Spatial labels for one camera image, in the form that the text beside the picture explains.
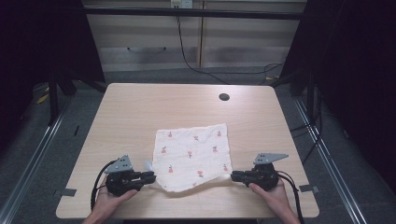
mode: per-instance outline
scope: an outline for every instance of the finger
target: finger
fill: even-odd
[[[122,194],[118,200],[120,201],[120,203],[123,203],[125,201],[130,200],[132,197],[134,197],[137,194],[137,190],[135,189],[131,189],[126,191],[124,194]]]
[[[264,189],[262,189],[260,186],[258,186],[258,185],[255,184],[255,183],[250,183],[248,186],[251,188],[251,190],[252,190],[253,192],[255,192],[256,194],[262,196],[263,198],[264,198],[264,197],[266,196],[266,194],[267,194],[267,192],[265,192]]]
[[[279,180],[277,181],[277,185],[278,186],[284,186],[285,184],[283,183],[282,178],[279,178]]]
[[[105,175],[105,178],[103,178],[102,184],[99,187],[99,193],[108,193],[107,187],[103,187],[106,185],[106,179],[107,175]]]

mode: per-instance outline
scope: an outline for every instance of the wooden table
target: wooden table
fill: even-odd
[[[230,96],[228,101],[219,98]],[[128,154],[136,171],[146,171],[159,129],[202,127],[226,123],[234,170],[249,170],[258,153],[287,153],[274,162],[296,186],[307,185],[274,89],[257,86],[111,84],[98,109],[67,184],[74,197],[63,196],[56,215],[84,218],[90,212],[91,190],[109,161]],[[295,200],[285,181],[290,205]],[[299,193],[304,217],[316,217],[312,192]],[[241,183],[203,184],[184,193],[145,186],[124,203],[114,218],[263,218],[273,217],[265,202]]]

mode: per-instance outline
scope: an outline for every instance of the aluminum rail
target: aluminum rail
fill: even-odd
[[[329,149],[327,149],[326,145],[324,144],[323,140],[319,138],[319,131],[316,126],[309,125],[311,122],[309,117],[306,115],[306,108],[301,98],[296,98],[294,103],[296,104],[301,117],[304,120],[305,125],[307,125],[308,131],[312,137],[312,140],[317,142],[317,149],[320,157],[323,160],[323,163],[329,172],[329,175],[334,183],[335,187],[338,190],[338,194],[340,195],[346,210],[348,211],[350,217],[352,218],[353,223],[356,224],[366,224],[367,221],[364,218],[364,215],[361,211],[361,208],[356,201],[355,197],[353,196],[352,192],[350,191],[347,183],[345,182],[344,178],[341,176],[337,166],[335,165],[334,160],[332,159],[332,154],[330,153]]]
[[[82,13],[92,15],[179,16],[299,21],[327,19],[324,15],[306,15],[298,12],[236,11],[194,8],[156,7],[39,7],[44,12]]]
[[[24,195],[32,184],[35,174],[38,171],[38,168],[43,161],[44,156],[48,151],[48,148],[50,147],[50,143],[53,137],[58,132],[59,126],[64,119],[64,112],[71,104],[72,99],[73,97],[69,97],[59,117],[52,123],[51,126],[47,128],[43,138],[41,139],[38,147],[35,150],[35,154],[33,155],[32,159],[30,159],[17,185],[14,187],[14,190],[8,196],[5,205],[2,207],[0,212],[1,224],[9,224],[15,217],[15,214],[17,213],[18,208],[21,205]]]

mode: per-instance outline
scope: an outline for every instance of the gray carpet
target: gray carpet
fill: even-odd
[[[232,68],[232,72],[256,72],[260,68]],[[208,69],[219,72],[223,69]],[[237,85],[258,85],[265,79],[263,74],[216,75],[221,80]],[[205,74],[197,74],[189,69],[172,69],[144,72],[119,72],[106,74],[107,84],[111,82],[149,82],[149,83],[200,83],[222,84],[221,81]],[[12,223],[80,223],[81,220],[61,220],[55,216],[60,201],[53,197],[56,189],[63,189],[68,181],[82,148],[84,140],[92,125],[93,118],[103,98],[99,91],[76,83],[77,94],[64,114],[59,131],[40,164],[30,188],[24,196],[19,210]],[[276,94],[289,127],[295,128],[303,124],[293,98],[290,96],[289,85],[276,88]],[[2,170],[0,181],[0,203],[4,205],[9,193],[17,184],[26,163],[33,155],[40,138],[47,129],[50,117],[48,101],[42,105],[31,104],[26,111],[25,119],[19,134],[9,146],[7,153],[1,158]],[[393,223],[396,220],[396,199],[387,189],[375,170],[362,158],[358,147],[345,139],[343,128],[336,117],[323,105],[322,137],[332,153],[338,168],[351,192],[359,202],[368,223]],[[292,132],[295,145],[303,159],[313,146],[313,141],[306,129]],[[317,186],[315,194],[320,214],[315,218],[306,218],[306,223],[353,223],[335,188],[319,154],[314,151],[304,166],[308,179]],[[122,223],[111,220],[108,223]],[[262,223],[279,223],[275,219],[265,219]]]

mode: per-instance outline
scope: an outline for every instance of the electrical outlet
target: electrical outlet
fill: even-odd
[[[181,0],[182,8],[192,8],[192,0]]]
[[[171,0],[171,8],[181,8],[181,0]]]

